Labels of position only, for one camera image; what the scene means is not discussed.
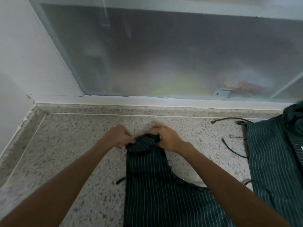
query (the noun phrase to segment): person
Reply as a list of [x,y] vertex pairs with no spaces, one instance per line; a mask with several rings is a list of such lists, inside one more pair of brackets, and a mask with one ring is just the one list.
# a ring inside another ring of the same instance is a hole
[[[158,146],[181,155],[210,189],[236,227],[287,227],[287,221],[237,179],[213,163],[176,131],[157,124],[145,133],[159,134]],[[0,222],[6,226],[59,226],[97,164],[113,147],[134,143],[123,127],[111,128],[83,156],[21,202]]]

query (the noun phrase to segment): green striped apron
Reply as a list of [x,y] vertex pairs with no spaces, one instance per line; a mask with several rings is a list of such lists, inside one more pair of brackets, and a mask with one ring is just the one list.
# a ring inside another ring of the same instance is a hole
[[293,227],[303,226],[303,104],[246,123],[253,188]]
[[164,150],[156,145],[158,141],[159,136],[146,134],[126,147],[123,226],[233,226],[207,188],[173,174]]

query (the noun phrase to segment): striped garment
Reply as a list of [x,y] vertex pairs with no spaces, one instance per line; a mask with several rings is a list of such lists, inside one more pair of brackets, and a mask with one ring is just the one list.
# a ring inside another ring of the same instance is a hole
[[303,103],[246,123],[253,188],[293,227],[303,226]]
[[123,226],[233,226],[207,188],[173,174],[158,141],[159,136],[146,134],[126,147]]

